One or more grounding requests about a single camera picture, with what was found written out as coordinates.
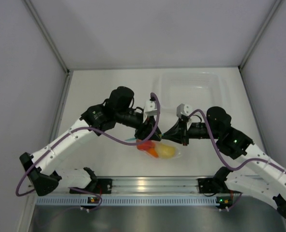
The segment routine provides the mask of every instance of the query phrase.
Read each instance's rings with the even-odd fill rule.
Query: orange object
[[[136,147],[137,147],[138,150],[147,151],[150,148],[155,148],[156,144],[154,142],[148,140],[148,141],[146,141],[143,144],[137,145]]]
[[[148,149],[148,150],[147,150],[147,153],[150,154],[150,155],[152,155],[152,156],[155,157],[155,158],[159,158],[159,155],[158,155],[158,153],[156,152],[156,150],[155,150],[154,148]]]

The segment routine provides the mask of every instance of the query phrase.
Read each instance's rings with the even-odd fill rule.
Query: white wall panel
[[[286,167],[286,1],[244,67],[265,145]]]
[[[70,68],[238,66],[274,0],[32,0]]]
[[[0,232],[18,225],[19,156],[47,143],[64,79],[22,1],[0,1]]]

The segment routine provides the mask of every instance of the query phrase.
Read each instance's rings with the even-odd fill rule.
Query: transparent plastic container
[[[159,100],[161,110],[176,112],[181,103],[189,104],[193,109],[201,109],[205,113],[212,106],[228,109],[226,86],[214,73],[164,73],[159,79]]]

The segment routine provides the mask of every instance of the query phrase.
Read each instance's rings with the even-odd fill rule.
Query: plastic bag
[[[156,159],[172,159],[181,156],[181,152],[174,146],[171,141],[158,142],[148,140],[143,144],[136,146],[138,150],[144,151],[149,156]]]

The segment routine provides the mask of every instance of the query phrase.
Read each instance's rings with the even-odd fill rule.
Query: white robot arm
[[[30,193],[19,193],[26,176],[39,196],[47,195],[57,188],[68,190],[70,187],[93,192],[99,181],[103,180],[106,181],[105,186],[111,185],[111,179],[98,179],[90,168],[62,170],[58,169],[58,166],[79,146],[101,134],[125,145],[138,145],[149,139],[160,141],[161,131],[157,127],[160,113],[157,105],[160,104],[157,96],[151,93],[151,99],[146,101],[142,113],[129,108],[133,100],[132,90],[118,87],[111,92],[109,99],[102,104],[89,107],[68,131],[43,149],[32,154],[22,154],[20,161],[26,172],[16,188],[16,195]],[[114,128],[116,123],[135,128],[135,137],[141,142],[127,143],[106,134],[105,131]]]
[[[189,139],[212,138],[215,151],[223,162],[213,178],[199,179],[200,193],[228,193],[229,190],[245,193],[260,199],[286,218],[286,169],[265,154],[247,135],[231,127],[231,116],[220,107],[212,107],[207,116],[201,110],[193,111],[189,105],[177,108],[178,122],[162,139],[187,145]],[[200,112],[205,123],[191,123],[190,117]],[[230,156],[241,165],[230,167],[220,154]],[[248,167],[262,179],[252,179],[241,175],[238,170]]]

